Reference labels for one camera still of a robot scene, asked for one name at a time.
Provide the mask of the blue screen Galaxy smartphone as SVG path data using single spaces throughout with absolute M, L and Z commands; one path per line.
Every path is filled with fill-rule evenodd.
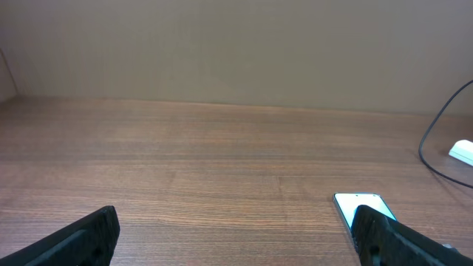
M 394 213 L 384 199 L 375 193 L 334 193 L 333 201 L 339 216 L 347 229 L 348 236 L 352 236 L 351 228 L 356 209 L 360 205 L 367 205 L 376 211 L 396 220 Z

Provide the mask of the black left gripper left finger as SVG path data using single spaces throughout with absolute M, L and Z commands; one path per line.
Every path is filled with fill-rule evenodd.
M 1 259 L 4 266 L 109 266 L 120 235 L 115 207 L 104 206 Z

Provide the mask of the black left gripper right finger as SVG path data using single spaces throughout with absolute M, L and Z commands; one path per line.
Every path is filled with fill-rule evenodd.
M 472 259 L 367 206 L 356 208 L 351 236 L 362 266 L 472 266 Z

